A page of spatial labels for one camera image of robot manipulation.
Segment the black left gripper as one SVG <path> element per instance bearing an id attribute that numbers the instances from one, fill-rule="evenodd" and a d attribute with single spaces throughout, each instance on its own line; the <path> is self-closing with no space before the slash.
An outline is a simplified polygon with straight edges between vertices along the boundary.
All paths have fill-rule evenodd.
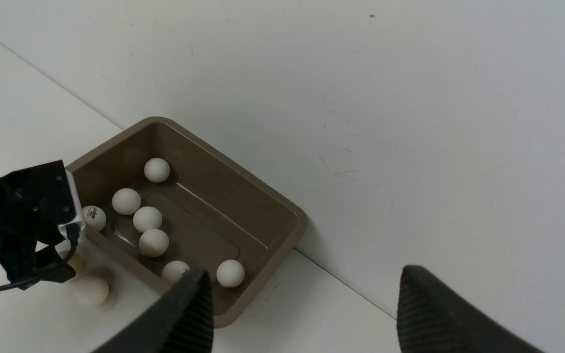
<path id="1" fill-rule="evenodd" d="M 27 290 L 41 281 L 66 283 L 61 267 L 76 254 L 77 243 L 45 244 L 14 229 L 0 217 L 0 265 L 8 284 L 0 291 Z"/>

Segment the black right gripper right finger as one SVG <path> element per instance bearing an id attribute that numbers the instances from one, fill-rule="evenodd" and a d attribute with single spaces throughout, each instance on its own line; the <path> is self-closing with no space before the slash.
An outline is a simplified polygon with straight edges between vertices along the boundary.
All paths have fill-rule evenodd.
<path id="1" fill-rule="evenodd" d="M 397 307 L 402 353 L 540 353 L 426 268 L 402 269 Z"/>

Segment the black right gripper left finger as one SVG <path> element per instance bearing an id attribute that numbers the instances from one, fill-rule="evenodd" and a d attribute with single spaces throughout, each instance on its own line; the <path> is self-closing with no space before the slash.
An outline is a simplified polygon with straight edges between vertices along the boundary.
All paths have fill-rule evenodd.
<path id="1" fill-rule="evenodd" d="M 189 270 L 96 353 L 210 353 L 214 340 L 207 270 Z"/>

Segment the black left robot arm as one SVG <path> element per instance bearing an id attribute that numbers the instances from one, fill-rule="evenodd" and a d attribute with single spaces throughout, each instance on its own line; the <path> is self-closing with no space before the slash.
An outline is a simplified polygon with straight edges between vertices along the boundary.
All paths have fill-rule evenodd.
<path id="1" fill-rule="evenodd" d="M 8 280 L 0 291 L 74 279 L 69 261 L 85 228 L 80 211 L 61 160 L 0 176 L 0 266 Z"/>

